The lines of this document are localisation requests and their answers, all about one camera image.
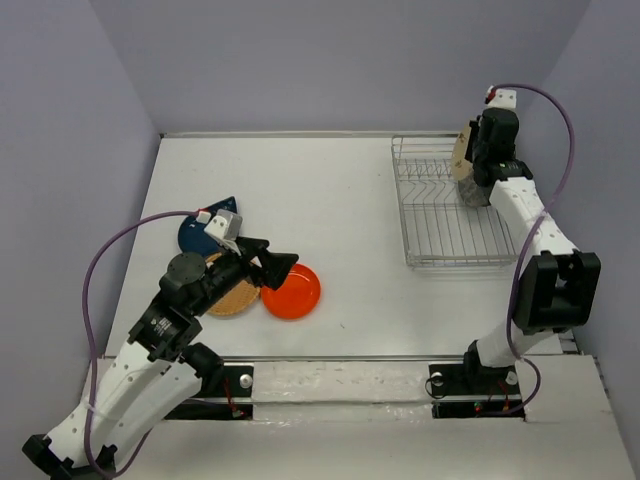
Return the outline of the cream plate with prints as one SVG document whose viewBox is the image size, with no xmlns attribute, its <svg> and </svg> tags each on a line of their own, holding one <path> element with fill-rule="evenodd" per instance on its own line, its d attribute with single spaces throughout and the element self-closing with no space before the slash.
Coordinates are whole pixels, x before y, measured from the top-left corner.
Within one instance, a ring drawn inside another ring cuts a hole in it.
<svg viewBox="0 0 640 480">
<path fill-rule="evenodd" d="M 466 158 L 470 134 L 471 127 L 467 124 L 458 134 L 453 146 L 450 169 L 453 179 L 457 182 L 465 180 L 472 174 L 473 164 Z"/>
</svg>

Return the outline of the orange glossy plate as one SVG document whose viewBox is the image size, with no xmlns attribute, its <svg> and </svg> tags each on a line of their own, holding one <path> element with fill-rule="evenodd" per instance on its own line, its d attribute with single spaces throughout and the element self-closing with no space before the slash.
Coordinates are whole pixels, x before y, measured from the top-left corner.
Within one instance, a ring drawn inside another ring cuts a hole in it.
<svg viewBox="0 0 640 480">
<path fill-rule="evenodd" d="M 314 310 L 321 292 L 321 283 L 316 273 L 309 267 L 297 263 L 279 289 L 262 287 L 260 295 L 270 314 L 282 320 L 293 321 Z"/>
</svg>

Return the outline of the grey deer plate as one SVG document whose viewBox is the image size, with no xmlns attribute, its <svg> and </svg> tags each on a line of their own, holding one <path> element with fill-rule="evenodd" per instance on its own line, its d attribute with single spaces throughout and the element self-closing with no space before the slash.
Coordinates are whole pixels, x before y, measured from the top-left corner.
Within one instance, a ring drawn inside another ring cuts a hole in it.
<svg viewBox="0 0 640 480">
<path fill-rule="evenodd" d="M 482 208 L 490 205 L 490 193 L 479 186 L 473 175 L 457 181 L 458 195 L 464 205 L 472 208 Z"/>
</svg>

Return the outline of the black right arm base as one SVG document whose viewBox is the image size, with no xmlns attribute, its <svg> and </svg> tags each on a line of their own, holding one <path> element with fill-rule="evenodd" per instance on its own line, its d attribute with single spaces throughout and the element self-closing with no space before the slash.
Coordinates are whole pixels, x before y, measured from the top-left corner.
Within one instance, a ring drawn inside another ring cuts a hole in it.
<svg viewBox="0 0 640 480">
<path fill-rule="evenodd" d="M 424 387 L 434 419 L 525 417 L 514 367 L 472 374 L 462 363 L 431 364 Z"/>
</svg>

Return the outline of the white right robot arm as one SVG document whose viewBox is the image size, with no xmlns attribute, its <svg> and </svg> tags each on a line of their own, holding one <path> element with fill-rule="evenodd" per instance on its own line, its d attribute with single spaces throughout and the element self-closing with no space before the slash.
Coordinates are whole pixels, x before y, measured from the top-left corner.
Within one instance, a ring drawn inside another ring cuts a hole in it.
<svg viewBox="0 0 640 480">
<path fill-rule="evenodd" d="M 517 159 L 519 119 L 509 108 L 489 107 L 460 135 L 466 175 L 456 173 L 458 194 L 469 207 L 493 207 L 519 252 L 507 319 L 468 348 L 462 384 L 482 392 L 497 370 L 548 337 L 589 318 L 601 272 L 592 252 L 581 251 L 560 230 L 541 201 L 533 174 Z"/>
</svg>

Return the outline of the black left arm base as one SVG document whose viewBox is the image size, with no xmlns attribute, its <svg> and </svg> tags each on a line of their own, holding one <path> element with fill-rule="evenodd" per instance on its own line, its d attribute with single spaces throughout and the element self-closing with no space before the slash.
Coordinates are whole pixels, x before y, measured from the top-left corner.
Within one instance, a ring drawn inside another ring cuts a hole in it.
<svg viewBox="0 0 640 480">
<path fill-rule="evenodd" d="M 254 365 L 227 363 L 222 379 L 173 408 L 165 420 L 248 421 L 253 418 Z"/>
</svg>

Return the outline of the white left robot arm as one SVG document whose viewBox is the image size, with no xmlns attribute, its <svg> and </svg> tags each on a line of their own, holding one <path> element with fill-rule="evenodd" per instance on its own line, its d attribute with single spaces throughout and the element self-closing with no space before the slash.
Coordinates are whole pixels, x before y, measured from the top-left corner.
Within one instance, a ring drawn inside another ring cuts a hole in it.
<svg viewBox="0 0 640 480">
<path fill-rule="evenodd" d="M 299 257 L 271 253 L 262 239 L 241 237 L 214 262 L 194 252 L 168 264 L 159 291 L 102 377 L 82 402 L 22 451 L 52 479 L 111 479 L 119 458 L 175 407 L 215 392 L 224 361 L 196 342 L 200 316 L 243 281 L 273 290 Z"/>
</svg>

